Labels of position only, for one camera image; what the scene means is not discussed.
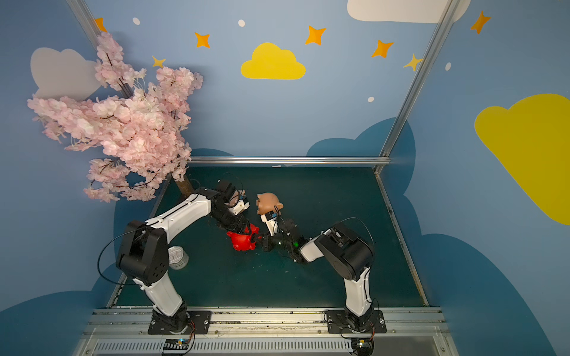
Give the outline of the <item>pink piggy bank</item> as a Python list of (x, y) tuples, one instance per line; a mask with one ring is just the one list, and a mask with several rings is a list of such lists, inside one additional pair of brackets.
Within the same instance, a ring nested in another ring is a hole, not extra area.
[(244, 190), (236, 190), (230, 201), (227, 203), (227, 206), (230, 208), (237, 206), (237, 204), (242, 200), (243, 195), (245, 195)]

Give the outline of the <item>red piggy bank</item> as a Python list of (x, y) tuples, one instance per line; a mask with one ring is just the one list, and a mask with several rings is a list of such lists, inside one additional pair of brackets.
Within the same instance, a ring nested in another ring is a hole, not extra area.
[(247, 252), (256, 249), (255, 236), (259, 233), (260, 228), (253, 224), (249, 224), (241, 233), (232, 231), (227, 232), (230, 237), (234, 250), (239, 252)]

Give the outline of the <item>peach piggy bank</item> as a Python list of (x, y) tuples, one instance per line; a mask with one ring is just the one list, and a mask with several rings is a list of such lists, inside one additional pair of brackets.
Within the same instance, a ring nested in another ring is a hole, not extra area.
[(270, 192), (258, 194), (256, 199), (257, 214), (263, 215), (269, 212), (277, 212), (283, 209), (284, 205), (279, 198)]

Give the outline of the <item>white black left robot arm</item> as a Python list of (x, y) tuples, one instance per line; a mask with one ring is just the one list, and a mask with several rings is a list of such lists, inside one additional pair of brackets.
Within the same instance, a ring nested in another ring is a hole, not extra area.
[(189, 335), (195, 331), (187, 304), (169, 277), (172, 240), (207, 216), (228, 232), (244, 233), (249, 228), (249, 220), (243, 215), (248, 208), (245, 191), (221, 179), (214, 189), (198, 188), (167, 212), (127, 225), (116, 267), (151, 301), (150, 335)]

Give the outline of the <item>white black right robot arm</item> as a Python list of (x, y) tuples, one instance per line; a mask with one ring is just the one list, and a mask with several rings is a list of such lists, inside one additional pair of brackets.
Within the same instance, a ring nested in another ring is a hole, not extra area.
[(375, 252), (345, 220), (309, 240), (299, 233), (293, 220), (281, 223), (271, 220), (270, 230), (263, 234), (255, 233), (253, 240), (260, 243), (265, 252), (274, 248), (284, 249), (295, 263), (307, 264), (320, 258), (328, 261), (344, 280), (346, 299), (341, 328), (352, 332), (372, 332), (375, 322), (370, 272)]

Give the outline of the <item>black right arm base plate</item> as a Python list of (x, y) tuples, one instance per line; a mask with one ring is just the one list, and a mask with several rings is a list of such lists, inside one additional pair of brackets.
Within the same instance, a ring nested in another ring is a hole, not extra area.
[(384, 315), (382, 311), (375, 308), (370, 308), (360, 317), (348, 309), (330, 309), (324, 313), (324, 321), (330, 334), (385, 334), (387, 332)]

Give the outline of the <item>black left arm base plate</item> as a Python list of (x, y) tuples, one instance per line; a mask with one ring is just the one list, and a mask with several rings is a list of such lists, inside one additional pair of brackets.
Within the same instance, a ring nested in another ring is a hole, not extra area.
[(148, 328), (149, 335), (206, 335), (212, 318), (210, 311), (178, 311), (168, 317), (153, 311)]

